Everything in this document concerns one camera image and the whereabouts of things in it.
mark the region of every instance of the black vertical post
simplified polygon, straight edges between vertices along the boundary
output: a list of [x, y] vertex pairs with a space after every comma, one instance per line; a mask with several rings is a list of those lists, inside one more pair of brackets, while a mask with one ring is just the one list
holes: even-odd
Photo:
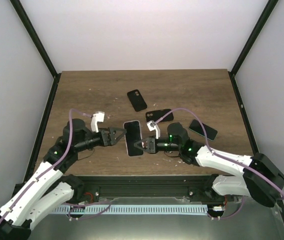
[[256, 39], [258, 38], [258, 35], [260, 34], [262, 28], [266, 24], [269, 16], [271, 15], [273, 9], [277, 5], [279, 0], [269, 0], [261, 13], [259, 19], [257, 20], [257, 23], [255, 24], [255, 27], [253, 28], [250, 36], [248, 37], [244, 48], [242, 49], [240, 55], [238, 56], [232, 70], [231, 74], [236, 75], [243, 64], [244, 60], [246, 59], [249, 51], [251, 50], [253, 44], [255, 43]]
[[17, 15], [19, 16], [19, 18], [21, 19], [25, 29], [27, 30], [28, 34], [30, 35], [32, 41], [34, 42], [38, 52], [40, 53], [43, 61], [45, 62], [48, 70], [50, 71], [50, 73], [52, 74], [52, 76], [54, 78], [56, 78], [58, 76], [58, 73], [55, 69], [55, 67], [53, 66], [53, 63], [51, 62], [49, 55], [47, 54], [47, 51], [45, 50], [36, 30], [34, 29], [26, 11], [24, 10], [20, 0], [10, 0], [10, 2], [12, 3]]

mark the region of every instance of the black wire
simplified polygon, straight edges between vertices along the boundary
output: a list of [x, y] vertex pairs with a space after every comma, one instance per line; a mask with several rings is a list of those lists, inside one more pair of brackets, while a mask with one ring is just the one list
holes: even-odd
[[92, 153], [89, 156], [82, 157], [82, 158], [78, 159], [78, 161], [91, 157], [94, 154], [94, 152], [96, 151], [96, 149], [92, 148], [92, 149], [89, 149], [89, 151], [92, 151]]
[[165, 156], [169, 157], [169, 158], [179, 158], [179, 156], [169, 156], [166, 153], [169, 153], [168, 151], [164, 151], [163, 152]]

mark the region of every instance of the gray floor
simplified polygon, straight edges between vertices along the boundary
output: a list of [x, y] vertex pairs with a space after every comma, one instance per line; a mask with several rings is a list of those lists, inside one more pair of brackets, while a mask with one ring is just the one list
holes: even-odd
[[[235, 205], [228, 206], [233, 211]], [[252, 200], [226, 220], [187, 215], [102, 215], [69, 221], [64, 215], [47, 216], [30, 240], [284, 240], [278, 208]]]

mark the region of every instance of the gray wall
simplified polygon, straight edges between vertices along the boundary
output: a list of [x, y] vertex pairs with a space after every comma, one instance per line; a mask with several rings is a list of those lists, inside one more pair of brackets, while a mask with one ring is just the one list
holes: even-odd
[[0, 206], [23, 180], [52, 76], [10, 1], [0, 1]]
[[279, 1], [236, 76], [257, 140], [284, 173], [284, 1]]
[[267, 0], [21, 0], [58, 71], [231, 69]]

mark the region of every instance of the wooden table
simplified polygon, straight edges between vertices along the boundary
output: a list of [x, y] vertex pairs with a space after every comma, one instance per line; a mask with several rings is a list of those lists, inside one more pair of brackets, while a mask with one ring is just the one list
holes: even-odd
[[[127, 92], [139, 89], [148, 108], [135, 112]], [[190, 109], [201, 121], [218, 131], [210, 142], [218, 150], [252, 155], [249, 139], [226, 69], [210, 70], [119, 70], [119, 71], [64, 71], [58, 84], [37, 160], [37, 166], [48, 149], [62, 135], [68, 122], [69, 109], [76, 108], [93, 114], [105, 112], [100, 127], [122, 128], [123, 123], [139, 120], [143, 138], [152, 135], [146, 126], [145, 113], [152, 110]], [[90, 128], [90, 118], [73, 115], [85, 120]], [[176, 111], [174, 122], [187, 128], [193, 116]], [[159, 123], [166, 134], [170, 122]], [[188, 131], [189, 136], [204, 143], [204, 138]], [[79, 159], [90, 155], [81, 152]], [[196, 167], [183, 163], [179, 158], [144, 153], [127, 155], [124, 138], [115, 146], [96, 147], [89, 158], [76, 162], [66, 174], [74, 175], [199, 175], [221, 173], [218, 170]]]

